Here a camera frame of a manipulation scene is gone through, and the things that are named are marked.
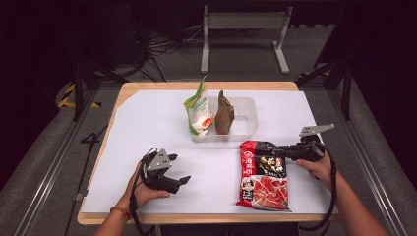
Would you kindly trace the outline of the red and black food packet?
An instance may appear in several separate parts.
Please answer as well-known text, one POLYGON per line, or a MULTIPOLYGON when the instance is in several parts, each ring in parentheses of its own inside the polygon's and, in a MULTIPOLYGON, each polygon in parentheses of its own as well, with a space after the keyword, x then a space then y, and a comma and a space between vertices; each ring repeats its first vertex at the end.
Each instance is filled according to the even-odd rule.
POLYGON ((241 181, 237 206, 290 211, 286 161, 273 153, 270 142, 240 145, 241 181))

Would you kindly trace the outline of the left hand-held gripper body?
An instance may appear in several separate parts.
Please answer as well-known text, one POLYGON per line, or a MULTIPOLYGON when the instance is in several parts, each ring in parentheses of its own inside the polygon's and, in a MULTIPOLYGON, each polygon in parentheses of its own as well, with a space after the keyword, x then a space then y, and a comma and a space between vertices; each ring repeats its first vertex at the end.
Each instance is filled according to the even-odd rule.
POLYGON ((178 192, 180 181, 165 176, 172 163, 164 148, 145 155, 142 165, 141 178, 148 188, 171 194, 178 192))

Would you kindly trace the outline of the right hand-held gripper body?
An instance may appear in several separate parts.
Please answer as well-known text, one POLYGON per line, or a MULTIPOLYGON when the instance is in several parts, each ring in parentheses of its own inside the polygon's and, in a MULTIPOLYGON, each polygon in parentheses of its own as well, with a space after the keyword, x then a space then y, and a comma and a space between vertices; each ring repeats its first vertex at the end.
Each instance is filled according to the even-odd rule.
POLYGON ((333 128, 333 124, 303 127, 299 133, 300 142, 289 147, 288 157, 291 160, 304 159, 311 162, 321 160, 325 156, 326 148, 319 133, 333 128))

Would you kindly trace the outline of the aluminium floor rail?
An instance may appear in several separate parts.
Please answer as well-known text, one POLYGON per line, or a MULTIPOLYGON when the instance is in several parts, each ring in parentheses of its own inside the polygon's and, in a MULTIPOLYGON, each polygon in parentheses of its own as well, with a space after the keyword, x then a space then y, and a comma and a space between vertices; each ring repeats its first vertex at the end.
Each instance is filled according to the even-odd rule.
POLYGON ((345 134, 348 137, 349 142, 352 144, 355 152, 356 159, 360 165, 362 172, 368 182, 368 185, 373 193, 373 196, 382 212, 387 226, 393 236, 408 236, 396 210, 390 198, 387 195, 386 188, 383 186, 381 179, 379 178, 376 169, 374 168, 365 148, 360 142, 353 125, 350 121, 347 121, 345 115, 341 109, 341 100, 338 98, 335 91, 329 91, 328 97, 333 105, 345 134))
POLYGON ((42 181, 36 189, 36 193, 30 202, 30 206, 26 210, 14 236, 28 236, 32 230, 55 182, 68 156, 70 146, 84 121, 88 110, 84 108, 76 121, 73 121, 64 136, 60 147, 58 148, 49 168, 44 175, 42 181))

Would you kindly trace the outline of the person's right hand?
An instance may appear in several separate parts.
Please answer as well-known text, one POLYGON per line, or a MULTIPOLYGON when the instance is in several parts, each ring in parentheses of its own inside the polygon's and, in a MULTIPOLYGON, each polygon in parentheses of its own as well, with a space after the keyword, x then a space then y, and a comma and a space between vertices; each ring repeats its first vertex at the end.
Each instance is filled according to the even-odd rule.
POLYGON ((296 164, 306 169, 312 178, 318 178, 326 189, 331 190, 331 163, 327 152, 318 161, 312 162, 305 159, 298 159, 296 164))

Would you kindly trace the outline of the clear plastic container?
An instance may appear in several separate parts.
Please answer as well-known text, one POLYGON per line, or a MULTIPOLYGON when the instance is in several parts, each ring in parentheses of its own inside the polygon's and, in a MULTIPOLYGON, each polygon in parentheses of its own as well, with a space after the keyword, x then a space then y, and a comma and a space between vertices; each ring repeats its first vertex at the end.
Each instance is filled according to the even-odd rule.
POLYGON ((228 96, 234 107, 234 120, 228 135, 219 135, 212 124, 203 136, 191 136, 195 143, 244 142, 250 140, 258 127, 257 108, 253 98, 228 96))

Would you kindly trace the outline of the grey metal stand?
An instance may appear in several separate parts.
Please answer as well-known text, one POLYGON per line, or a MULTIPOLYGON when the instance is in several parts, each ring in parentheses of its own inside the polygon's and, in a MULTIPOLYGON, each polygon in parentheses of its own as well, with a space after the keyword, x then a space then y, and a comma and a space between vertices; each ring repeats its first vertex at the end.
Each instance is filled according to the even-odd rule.
POLYGON ((293 7, 278 12, 211 12, 204 7, 204 44, 201 60, 201 73, 209 71, 209 30, 210 29, 279 29, 279 38, 271 43, 281 73, 289 74, 282 51, 284 38, 289 28, 293 7))

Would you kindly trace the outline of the gold and red food packet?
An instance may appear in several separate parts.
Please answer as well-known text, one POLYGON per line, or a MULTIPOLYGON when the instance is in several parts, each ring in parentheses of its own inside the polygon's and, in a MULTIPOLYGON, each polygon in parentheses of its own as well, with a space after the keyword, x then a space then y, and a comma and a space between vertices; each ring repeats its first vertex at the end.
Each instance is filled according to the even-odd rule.
POLYGON ((234 106, 221 90, 217 99, 217 112, 214 117, 215 130, 218 135, 228 135, 234 121, 234 106))

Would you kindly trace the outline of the white table sheet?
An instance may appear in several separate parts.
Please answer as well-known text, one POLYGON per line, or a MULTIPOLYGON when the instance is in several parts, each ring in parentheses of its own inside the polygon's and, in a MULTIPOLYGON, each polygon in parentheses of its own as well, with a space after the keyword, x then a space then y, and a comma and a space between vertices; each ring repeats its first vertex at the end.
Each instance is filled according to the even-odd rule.
MULTIPOLYGON (((168 199, 143 206, 143 214, 243 214, 239 206, 240 148, 236 142, 196 143, 188 128, 185 100, 190 90, 141 90, 121 104, 107 132, 82 206, 84 213, 107 213, 121 195, 139 160, 151 148, 177 154, 167 175, 189 181, 168 199)), ((299 140, 305 126, 316 121, 302 91, 228 90, 229 101, 250 98, 255 103, 254 139, 278 146, 299 140)))

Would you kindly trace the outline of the person's left hand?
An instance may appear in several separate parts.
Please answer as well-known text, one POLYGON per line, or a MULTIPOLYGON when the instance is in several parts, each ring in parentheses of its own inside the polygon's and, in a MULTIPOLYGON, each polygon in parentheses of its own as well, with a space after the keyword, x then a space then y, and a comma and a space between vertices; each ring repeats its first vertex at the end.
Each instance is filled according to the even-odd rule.
POLYGON ((122 195, 120 200, 115 205, 118 208, 125 209, 127 212, 130 212, 129 203, 130 203, 130 197, 132 194, 135 195, 137 208, 143 207, 149 201, 170 197, 170 194, 166 191, 153 190, 153 189, 148 188, 144 184, 142 184, 142 179, 138 175, 139 169, 140 169, 140 164, 137 165, 135 172, 131 176, 128 182, 128 185, 126 187, 125 193, 122 195))

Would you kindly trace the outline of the black metal stand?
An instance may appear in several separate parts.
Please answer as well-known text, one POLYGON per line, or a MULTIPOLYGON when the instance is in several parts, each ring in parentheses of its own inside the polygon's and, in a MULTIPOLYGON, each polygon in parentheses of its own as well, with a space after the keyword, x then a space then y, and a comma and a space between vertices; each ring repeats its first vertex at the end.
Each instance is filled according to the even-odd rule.
POLYGON ((324 81, 324 87, 326 90, 335 90, 340 83, 343 83, 341 95, 341 111, 345 119, 350 121, 351 118, 349 108, 352 86, 352 70, 348 60, 337 60, 324 64, 324 66, 314 70, 311 73, 302 73, 299 75, 295 84, 300 87, 326 72, 328 72, 328 76, 324 81))
POLYGON ((95 24, 93 12, 89 9, 71 7, 69 14, 70 24, 74 28, 74 32, 69 37, 74 44, 74 49, 71 49, 71 52, 74 54, 73 82, 76 103, 74 120, 77 121, 88 106, 84 102, 83 86, 87 86, 88 90, 97 90, 100 86, 99 77, 95 74, 96 71, 110 81, 121 85, 127 83, 127 80, 107 69, 103 61, 107 51, 95 24))

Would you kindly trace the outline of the green and white food packet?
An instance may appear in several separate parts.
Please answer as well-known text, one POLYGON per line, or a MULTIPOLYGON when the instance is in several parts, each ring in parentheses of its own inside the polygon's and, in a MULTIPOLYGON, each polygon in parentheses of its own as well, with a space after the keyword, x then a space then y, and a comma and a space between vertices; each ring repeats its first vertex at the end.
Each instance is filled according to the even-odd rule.
POLYGON ((202 78, 196 93, 184 101, 189 131, 193 136, 204 136, 211 127, 213 115, 209 104, 205 78, 202 78))

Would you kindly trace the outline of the yellow and black hazard tape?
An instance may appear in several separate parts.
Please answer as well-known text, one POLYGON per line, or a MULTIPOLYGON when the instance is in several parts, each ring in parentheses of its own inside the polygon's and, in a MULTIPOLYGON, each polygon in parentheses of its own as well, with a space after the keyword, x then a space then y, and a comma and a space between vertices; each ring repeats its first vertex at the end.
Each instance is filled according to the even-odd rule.
POLYGON ((70 101, 70 96, 72 92, 75 90, 75 84, 70 83, 67 88, 64 91, 64 94, 61 98, 61 100, 58 102, 59 107, 69 107, 69 108, 75 108, 76 103, 70 101))

